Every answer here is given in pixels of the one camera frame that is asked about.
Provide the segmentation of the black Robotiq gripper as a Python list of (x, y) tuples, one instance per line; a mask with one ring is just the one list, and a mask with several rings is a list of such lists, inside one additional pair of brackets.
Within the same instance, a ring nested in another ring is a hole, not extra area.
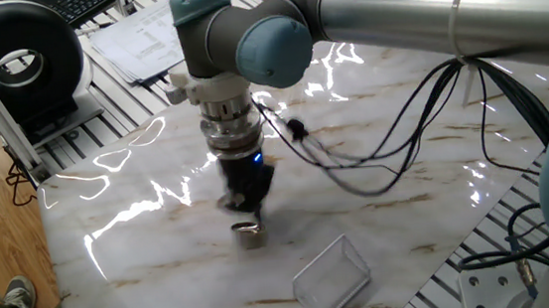
[[(226, 188), (233, 192), (243, 192), (261, 181), (270, 181), (275, 170), (272, 164), (264, 162), (264, 155), (260, 149), (242, 158), (221, 159), (219, 167), (225, 179)], [(217, 206), (231, 213), (253, 211), (255, 221), (261, 225), (262, 205), (269, 194), (270, 187), (271, 182), (259, 184), (254, 194), (255, 205), (249, 203), (242, 194), (229, 192), (217, 200)]]

